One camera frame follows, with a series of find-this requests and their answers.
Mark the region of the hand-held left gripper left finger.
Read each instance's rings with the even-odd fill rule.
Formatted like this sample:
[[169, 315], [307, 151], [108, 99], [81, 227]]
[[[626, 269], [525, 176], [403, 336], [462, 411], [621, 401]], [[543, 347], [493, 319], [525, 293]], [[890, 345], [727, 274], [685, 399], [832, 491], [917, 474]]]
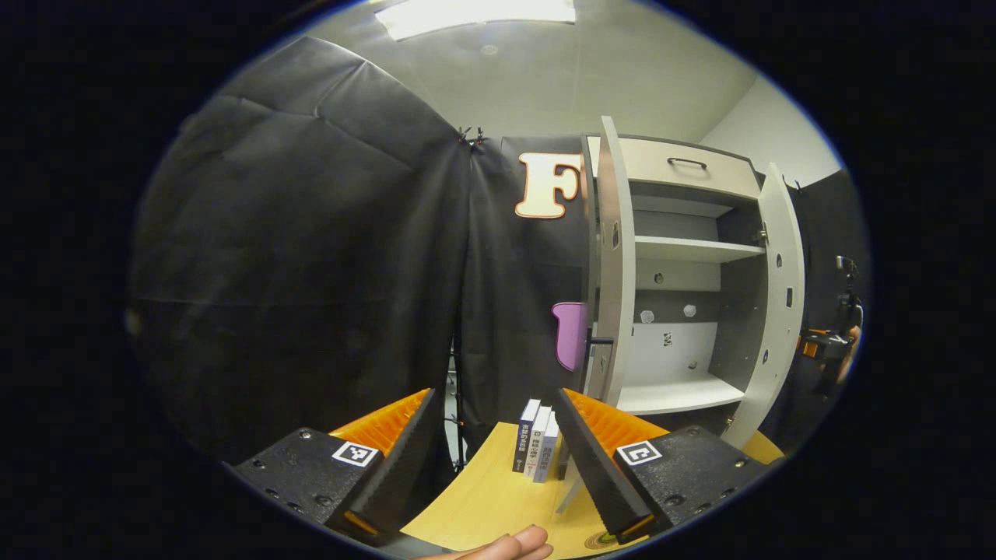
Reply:
[[383, 545], [426, 496], [437, 423], [433, 387], [242, 387], [222, 401], [222, 458], [289, 517]]

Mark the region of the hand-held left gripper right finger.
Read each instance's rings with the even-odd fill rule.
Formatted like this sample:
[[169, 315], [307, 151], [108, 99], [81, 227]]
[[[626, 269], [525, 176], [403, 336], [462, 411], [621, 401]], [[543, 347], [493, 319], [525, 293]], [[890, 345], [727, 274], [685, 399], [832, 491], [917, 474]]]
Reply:
[[555, 390], [554, 412], [595, 510], [619, 544], [711, 513], [770, 469], [699, 425], [666, 430], [566, 387]]

